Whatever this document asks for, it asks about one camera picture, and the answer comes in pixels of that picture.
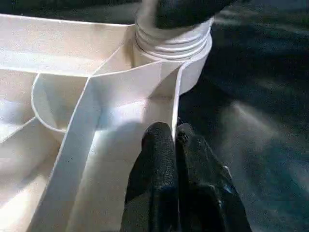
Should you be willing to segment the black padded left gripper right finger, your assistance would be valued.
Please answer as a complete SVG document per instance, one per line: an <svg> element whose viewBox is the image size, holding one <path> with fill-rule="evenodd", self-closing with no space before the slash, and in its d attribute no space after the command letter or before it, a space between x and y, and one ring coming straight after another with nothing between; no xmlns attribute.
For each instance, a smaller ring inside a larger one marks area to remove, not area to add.
<svg viewBox="0 0 309 232"><path fill-rule="evenodd" d="M176 155L182 231L250 232L229 169L188 123L177 127Z"/></svg>

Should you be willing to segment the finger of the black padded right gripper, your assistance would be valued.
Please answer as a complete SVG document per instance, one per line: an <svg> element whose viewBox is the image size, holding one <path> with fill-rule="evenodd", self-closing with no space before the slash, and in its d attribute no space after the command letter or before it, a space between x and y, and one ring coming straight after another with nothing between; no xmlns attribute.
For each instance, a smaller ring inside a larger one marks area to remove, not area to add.
<svg viewBox="0 0 309 232"><path fill-rule="evenodd" d="M154 25L159 29L174 29L201 24L234 0L158 0Z"/></svg>

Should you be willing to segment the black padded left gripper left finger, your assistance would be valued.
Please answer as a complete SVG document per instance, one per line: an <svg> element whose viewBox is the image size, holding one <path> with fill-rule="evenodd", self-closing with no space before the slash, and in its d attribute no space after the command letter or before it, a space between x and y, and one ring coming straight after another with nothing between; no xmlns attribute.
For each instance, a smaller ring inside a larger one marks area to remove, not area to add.
<svg viewBox="0 0 309 232"><path fill-rule="evenodd" d="M175 232L178 219L176 154L167 123L150 125L129 174L122 232Z"/></svg>

